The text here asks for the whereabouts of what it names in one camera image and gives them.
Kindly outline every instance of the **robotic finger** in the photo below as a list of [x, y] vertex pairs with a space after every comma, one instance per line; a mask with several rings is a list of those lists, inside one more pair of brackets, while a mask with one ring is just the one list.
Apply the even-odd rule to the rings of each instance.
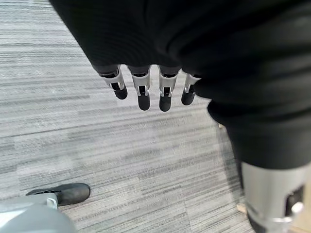
[[172, 94], [179, 70], [180, 67], [159, 66], [159, 107], [163, 112], [167, 112], [171, 108]]
[[199, 76], [187, 74], [184, 91], [181, 96], [181, 102], [183, 103], [183, 105], [190, 105], [193, 102], [195, 96], [194, 84], [198, 80], [200, 80]]
[[93, 67], [104, 78], [106, 84], [113, 89], [117, 98], [124, 100], [127, 97], [127, 89], [124, 84], [120, 65]]
[[137, 92], [139, 108], [146, 111], [150, 107], [150, 66], [128, 66], [128, 68], [131, 71], [134, 87]]

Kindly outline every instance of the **black fingertip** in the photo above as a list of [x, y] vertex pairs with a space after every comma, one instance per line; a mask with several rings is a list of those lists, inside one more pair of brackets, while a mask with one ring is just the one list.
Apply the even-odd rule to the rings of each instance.
[[203, 98], [210, 98], [207, 92], [208, 84], [206, 83], [205, 80], [198, 80], [194, 85], [193, 85], [193, 90], [195, 94], [199, 97]]
[[141, 95], [138, 96], [138, 105], [139, 108], [143, 111], [146, 111], [149, 109], [150, 107], [150, 97], [149, 95], [145, 96], [145, 95]]
[[160, 107], [161, 111], [167, 112], [171, 108], [171, 102], [172, 102], [171, 97], [168, 97], [167, 95], [160, 96], [159, 107]]
[[190, 105], [192, 104], [193, 100], [195, 97], [195, 93], [186, 93], [185, 90], [183, 91], [183, 94], [181, 96], [181, 102], [183, 103], [183, 105]]
[[114, 92], [116, 94], [116, 97], [121, 99], [121, 100], [124, 100], [127, 97], [127, 89], [126, 89], [125, 85], [124, 85], [124, 89], [122, 89], [122, 90], [114, 90]]

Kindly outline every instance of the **gray carpet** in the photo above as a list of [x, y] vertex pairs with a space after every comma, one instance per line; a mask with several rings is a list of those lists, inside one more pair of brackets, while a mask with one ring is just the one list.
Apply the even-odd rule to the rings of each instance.
[[79, 232], [248, 233], [224, 129], [207, 100], [143, 112], [128, 70], [118, 100], [46, 1], [0, 0], [0, 199], [69, 182], [92, 187], [61, 208]]

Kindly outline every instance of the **black garment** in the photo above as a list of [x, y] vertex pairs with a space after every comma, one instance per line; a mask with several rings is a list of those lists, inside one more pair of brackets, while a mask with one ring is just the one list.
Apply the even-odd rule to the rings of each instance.
[[51, 0], [94, 66], [199, 74], [238, 159], [311, 161], [310, 0]]

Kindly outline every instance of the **silver metal part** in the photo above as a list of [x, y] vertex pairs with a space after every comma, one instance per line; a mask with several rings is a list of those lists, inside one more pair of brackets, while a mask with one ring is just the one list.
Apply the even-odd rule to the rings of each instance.
[[172, 93], [174, 91], [175, 88], [175, 84], [176, 84], [176, 79], [177, 79], [177, 75], [175, 75], [174, 77], [164, 77], [161, 72], [160, 72], [160, 76], [159, 76], [159, 81], [160, 81], [160, 95], [163, 97], [164, 96], [164, 88], [165, 87], [169, 87], [170, 88], [170, 92], [169, 92], [169, 97], [172, 96]]
[[121, 69], [120, 69], [120, 66], [118, 66], [118, 74], [116, 75], [116, 77], [113, 77], [113, 78], [106, 78], [105, 76], [102, 76], [106, 82], [106, 84], [108, 86], [110, 86], [112, 88], [112, 83], [117, 83], [120, 90], [123, 90], [124, 89], [124, 79], [123, 79], [123, 76], [122, 76], [122, 72], [121, 72]]
[[189, 93], [190, 85], [194, 85], [200, 79], [201, 78], [193, 77], [191, 74], [187, 74], [185, 80], [185, 92]]
[[0, 233], [76, 233], [54, 193], [0, 201]]
[[150, 88], [150, 73], [146, 74], [145, 76], [139, 77], [132, 74], [132, 79], [134, 83], [134, 87], [136, 89], [137, 95], [141, 96], [139, 87], [145, 87], [145, 95], [149, 95], [149, 88]]
[[283, 233], [303, 209], [303, 203], [292, 207], [292, 216], [286, 216], [287, 198], [304, 186], [311, 164], [287, 169], [264, 169], [242, 163], [246, 208], [250, 217], [269, 233]]
[[52, 209], [56, 209], [56, 210], [58, 209], [57, 196], [54, 193], [43, 193], [43, 194], [29, 195], [29, 196], [12, 198], [12, 199], [1, 201], [0, 210], [4, 206], [7, 206], [7, 205], [22, 206], [22, 205], [34, 205], [34, 204], [46, 205]]

